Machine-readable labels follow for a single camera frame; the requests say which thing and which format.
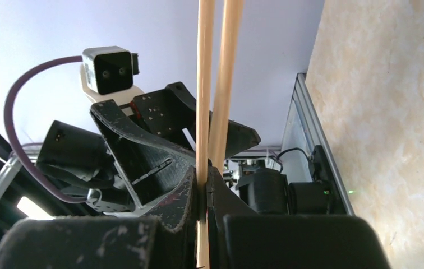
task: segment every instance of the ceiling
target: ceiling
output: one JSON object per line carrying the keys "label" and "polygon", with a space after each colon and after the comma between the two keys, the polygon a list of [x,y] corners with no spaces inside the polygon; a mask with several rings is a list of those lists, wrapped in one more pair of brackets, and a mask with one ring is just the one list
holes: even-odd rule
{"label": "ceiling", "polygon": [[[118,45],[139,53],[144,92],[182,81],[195,95],[197,3],[0,0],[0,134],[9,87],[31,67],[85,48]],[[296,73],[307,70],[324,0],[246,1],[230,117],[255,128],[263,146],[282,142]],[[223,1],[216,2],[213,89]],[[80,89],[79,65],[50,69],[19,93],[14,119],[22,143],[40,142],[53,120],[96,131]]]}

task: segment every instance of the wooden stick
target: wooden stick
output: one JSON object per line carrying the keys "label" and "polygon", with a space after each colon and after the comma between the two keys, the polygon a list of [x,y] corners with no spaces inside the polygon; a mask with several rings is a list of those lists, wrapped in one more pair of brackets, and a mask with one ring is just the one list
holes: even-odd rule
{"label": "wooden stick", "polygon": [[209,159],[223,173],[227,144],[228,117],[232,94],[233,66],[237,50],[238,28],[243,0],[225,0],[220,42],[219,71],[214,99],[214,114],[209,132]]}
{"label": "wooden stick", "polygon": [[215,0],[199,0],[197,28],[197,187],[199,193],[199,221],[197,222],[197,268],[209,268],[209,224],[205,184],[208,168],[210,70],[214,37]]}

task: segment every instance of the camera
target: camera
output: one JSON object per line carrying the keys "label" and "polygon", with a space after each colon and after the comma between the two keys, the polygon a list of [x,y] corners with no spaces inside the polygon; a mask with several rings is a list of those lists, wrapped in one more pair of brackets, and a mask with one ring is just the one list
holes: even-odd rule
{"label": "camera", "polygon": [[82,54],[86,84],[100,95],[130,89],[137,69],[137,54],[118,46],[88,48]]}

